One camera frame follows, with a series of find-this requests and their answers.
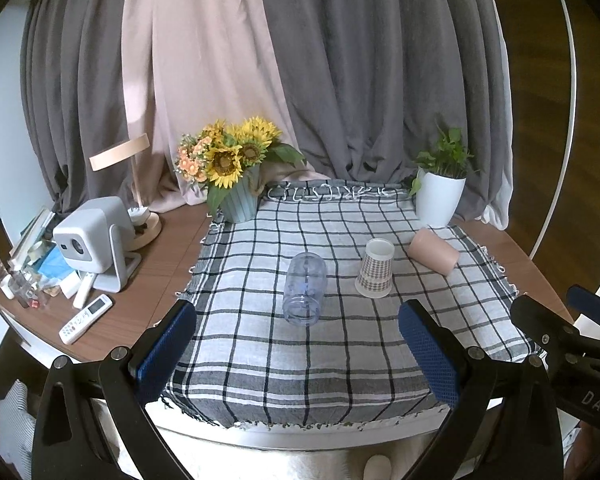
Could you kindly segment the checked paper cup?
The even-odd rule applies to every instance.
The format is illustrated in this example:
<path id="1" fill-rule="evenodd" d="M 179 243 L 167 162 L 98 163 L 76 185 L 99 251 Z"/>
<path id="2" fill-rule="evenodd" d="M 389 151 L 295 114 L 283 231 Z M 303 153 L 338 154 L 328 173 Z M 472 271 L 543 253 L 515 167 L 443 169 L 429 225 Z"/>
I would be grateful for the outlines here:
<path id="1" fill-rule="evenodd" d="M 388 240 L 373 238 L 367 242 L 354 283 L 362 296 L 379 299 L 391 292 L 393 257 L 394 246 Z"/>

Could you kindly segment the pink plastic cup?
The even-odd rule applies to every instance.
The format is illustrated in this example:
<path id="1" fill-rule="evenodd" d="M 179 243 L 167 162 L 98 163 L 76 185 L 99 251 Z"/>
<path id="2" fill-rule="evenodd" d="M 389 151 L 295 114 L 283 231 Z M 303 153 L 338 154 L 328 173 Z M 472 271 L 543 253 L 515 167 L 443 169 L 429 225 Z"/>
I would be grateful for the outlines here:
<path id="1" fill-rule="evenodd" d="M 449 275 L 460 260 L 460 252 L 435 232 L 422 228 L 407 247 L 407 255 L 427 269 Z"/>

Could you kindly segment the clear plastic cup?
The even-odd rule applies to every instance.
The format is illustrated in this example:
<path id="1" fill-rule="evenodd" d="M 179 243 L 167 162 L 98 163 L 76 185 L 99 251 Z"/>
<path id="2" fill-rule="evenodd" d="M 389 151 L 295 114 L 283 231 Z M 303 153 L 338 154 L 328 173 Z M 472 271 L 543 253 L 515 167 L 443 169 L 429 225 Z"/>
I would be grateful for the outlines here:
<path id="1" fill-rule="evenodd" d="M 319 319 L 327 288 L 326 262 L 314 252 L 295 255 L 286 273 L 283 312 L 286 321 L 308 327 Z"/>

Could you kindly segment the white remote control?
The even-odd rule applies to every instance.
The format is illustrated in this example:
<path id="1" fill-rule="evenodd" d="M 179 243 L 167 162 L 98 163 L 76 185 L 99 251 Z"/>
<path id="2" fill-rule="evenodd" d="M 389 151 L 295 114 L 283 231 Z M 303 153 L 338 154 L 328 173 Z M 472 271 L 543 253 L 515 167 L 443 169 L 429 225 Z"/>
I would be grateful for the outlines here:
<path id="1" fill-rule="evenodd" d="M 101 294 L 95 298 L 62 326 L 62 329 L 59 331 L 61 342 L 63 344 L 74 344 L 113 305 L 114 302 L 106 294 Z"/>

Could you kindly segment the white mini projector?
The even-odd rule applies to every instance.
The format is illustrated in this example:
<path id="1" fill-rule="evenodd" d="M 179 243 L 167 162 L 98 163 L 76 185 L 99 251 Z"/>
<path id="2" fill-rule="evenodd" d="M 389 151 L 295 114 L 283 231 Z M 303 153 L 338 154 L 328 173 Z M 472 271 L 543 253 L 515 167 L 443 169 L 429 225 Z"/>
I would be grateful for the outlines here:
<path id="1" fill-rule="evenodd" d="M 93 274 L 91 288 L 121 292 L 142 261 L 131 245 L 135 230 L 118 196 L 88 200 L 53 229 L 53 240 L 66 263 L 83 276 Z"/>

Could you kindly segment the white plant pot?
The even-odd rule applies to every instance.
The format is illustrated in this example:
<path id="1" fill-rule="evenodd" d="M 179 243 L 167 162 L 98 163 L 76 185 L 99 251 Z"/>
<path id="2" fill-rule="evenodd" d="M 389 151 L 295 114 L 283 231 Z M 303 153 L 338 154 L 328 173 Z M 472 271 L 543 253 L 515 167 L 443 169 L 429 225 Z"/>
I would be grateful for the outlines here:
<path id="1" fill-rule="evenodd" d="M 423 169 L 418 170 L 419 189 L 415 194 L 415 210 L 419 220 L 439 229 L 453 218 L 462 197 L 465 179 L 439 176 Z"/>

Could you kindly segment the wooden round desk lamp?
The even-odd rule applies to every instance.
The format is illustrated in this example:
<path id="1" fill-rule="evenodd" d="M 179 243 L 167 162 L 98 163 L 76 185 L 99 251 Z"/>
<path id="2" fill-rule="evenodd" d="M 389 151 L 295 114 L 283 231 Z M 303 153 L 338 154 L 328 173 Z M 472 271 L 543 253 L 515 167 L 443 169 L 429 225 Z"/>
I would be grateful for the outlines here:
<path id="1" fill-rule="evenodd" d="M 162 230 L 159 215 L 155 211 L 151 211 L 143 203 L 142 196 L 140 196 L 136 156 L 148 150 L 148 148 L 150 148 L 148 135 L 143 133 L 136 138 L 122 141 L 90 157 L 90 164 L 94 172 L 119 165 L 122 162 L 128 162 L 130 165 L 131 183 L 129 188 L 133 203 L 128 208 L 128 214 L 134 226 L 134 238 L 128 246 L 131 252 L 142 249 L 153 242 Z"/>

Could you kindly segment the green potted plant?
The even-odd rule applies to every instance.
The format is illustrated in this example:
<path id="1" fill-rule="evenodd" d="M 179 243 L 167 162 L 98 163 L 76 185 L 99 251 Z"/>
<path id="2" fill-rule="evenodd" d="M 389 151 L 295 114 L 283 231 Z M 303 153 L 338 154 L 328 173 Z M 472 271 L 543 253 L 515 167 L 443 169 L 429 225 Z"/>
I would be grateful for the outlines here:
<path id="1" fill-rule="evenodd" d="M 424 174 L 460 180 L 472 172 L 478 172 L 478 169 L 471 165 L 474 155 L 463 142 L 462 128 L 438 127 L 438 133 L 439 137 L 434 147 L 420 151 L 416 156 L 417 172 L 411 183 L 411 196 L 415 196 L 422 188 Z"/>

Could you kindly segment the checked grey tablecloth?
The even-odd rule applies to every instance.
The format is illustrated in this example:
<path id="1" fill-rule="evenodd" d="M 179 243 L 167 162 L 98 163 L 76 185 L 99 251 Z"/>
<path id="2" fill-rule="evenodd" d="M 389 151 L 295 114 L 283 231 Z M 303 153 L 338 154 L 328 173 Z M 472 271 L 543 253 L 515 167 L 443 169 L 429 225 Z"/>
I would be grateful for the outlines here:
<path id="1" fill-rule="evenodd" d="M 420 223 L 396 186 L 312 181 L 271 185 L 256 216 L 215 219 L 183 297 L 197 326 L 163 394 L 193 418 L 324 427 L 402 417 L 436 403 L 398 324 L 418 300 L 466 347 L 520 362 L 535 344 L 513 326 L 516 288 L 486 248 L 457 226 L 439 236 L 460 252 L 440 275 L 407 255 Z M 392 289 L 372 299 L 355 288 L 365 246 L 394 246 Z M 286 321 L 286 273 L 295 255 L 326 262 L 320 319 Z"/>

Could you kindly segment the light blue ribbed vase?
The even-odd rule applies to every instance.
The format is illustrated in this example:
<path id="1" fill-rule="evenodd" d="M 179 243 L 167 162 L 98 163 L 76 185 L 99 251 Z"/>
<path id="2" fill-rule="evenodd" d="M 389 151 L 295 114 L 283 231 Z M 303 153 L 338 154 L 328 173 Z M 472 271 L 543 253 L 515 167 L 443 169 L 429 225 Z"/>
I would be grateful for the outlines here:
<path id="1" fill-rule="evenodd" d="M 256 216 L 259 203 L 259 177 L 259 165 L 247 168 L 239 181 L 230 189 L 220 205 L 225 221 L 242 223 Z"/>

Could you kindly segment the sunflower bouquet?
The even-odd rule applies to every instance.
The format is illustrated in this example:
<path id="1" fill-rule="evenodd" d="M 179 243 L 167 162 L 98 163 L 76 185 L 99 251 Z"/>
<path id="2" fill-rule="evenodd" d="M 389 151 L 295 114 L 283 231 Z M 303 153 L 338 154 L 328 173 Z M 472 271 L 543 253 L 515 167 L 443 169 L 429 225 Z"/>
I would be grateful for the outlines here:
<path id="1" fill-rule="evenodd" d="M 265 162 L 296 166 L 306 158 L 298 148 L 280 140 L 274 122 L 253 116 L 240 124 L 217 120 L 197 134 L 184 134 L 174 158 L 175 171 L 191 185 L 207 192 L 210 214 L 216 214 L 248 171 Z"/>

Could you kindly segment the grey curtain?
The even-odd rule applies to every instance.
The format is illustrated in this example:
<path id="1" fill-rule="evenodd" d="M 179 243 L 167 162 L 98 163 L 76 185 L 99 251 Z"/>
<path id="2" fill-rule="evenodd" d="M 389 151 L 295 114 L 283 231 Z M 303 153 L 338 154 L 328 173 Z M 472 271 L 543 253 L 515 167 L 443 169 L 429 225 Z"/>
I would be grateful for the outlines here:
<path id="1" fill-rule="evenodd" d="M 513 118 L 494 0 L 263 0 L 306 169 L 263 181 L 328 177 L 396 183 L 438 127 L 460 127 L 478 172 L 457 207 L 499 229 L 513 194 Z M 24 118 L 56 208 L 132 200 L 128 162 L 90 157 L 132 139 L 121 35 L 124 0 L 32 0 L 22 38 Z"/>

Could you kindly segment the pink beige curtain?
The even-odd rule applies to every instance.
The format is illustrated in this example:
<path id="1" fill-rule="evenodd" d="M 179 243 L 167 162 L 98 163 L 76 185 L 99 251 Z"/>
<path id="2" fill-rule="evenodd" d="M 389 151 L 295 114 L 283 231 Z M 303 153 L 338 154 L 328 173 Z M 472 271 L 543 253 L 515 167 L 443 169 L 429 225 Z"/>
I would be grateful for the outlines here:
<path id="1" fill-rule="evenodd" d="M 129 135 L 150 140 L 137 173 L 153 211 L 206 199 L 174 169 L 185 133 L 261 116 L 298 143 L 263 0 L 124 0 L 121 58 Z"/>

